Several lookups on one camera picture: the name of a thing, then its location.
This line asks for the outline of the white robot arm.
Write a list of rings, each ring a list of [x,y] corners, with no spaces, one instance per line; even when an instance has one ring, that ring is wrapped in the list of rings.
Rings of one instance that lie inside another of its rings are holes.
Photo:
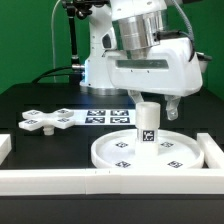
[[[178,117],[180,99],[198,92],[211,58],[195,50],[192,26],[167,28],[167,7],[185,0],[109,0],[90,6],[89,57],[81,89],[99,95],[124,91],[135,103],[143,92],[162,94],[167,117]]]

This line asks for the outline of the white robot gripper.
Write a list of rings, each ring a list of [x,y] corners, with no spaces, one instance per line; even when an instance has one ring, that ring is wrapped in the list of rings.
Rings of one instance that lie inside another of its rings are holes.
[[[144,101],[140,92],[166,95],[167,118],[173,121],[178,118],[179,96],[191,95],[202,86],[197,55],[192,60],[190,56],[189,39],[178,38],[162,40],[148,51],[146,59],[129,60],[123,51],[111,51],[106,59],[114,87],[129,90],[134,104]]]

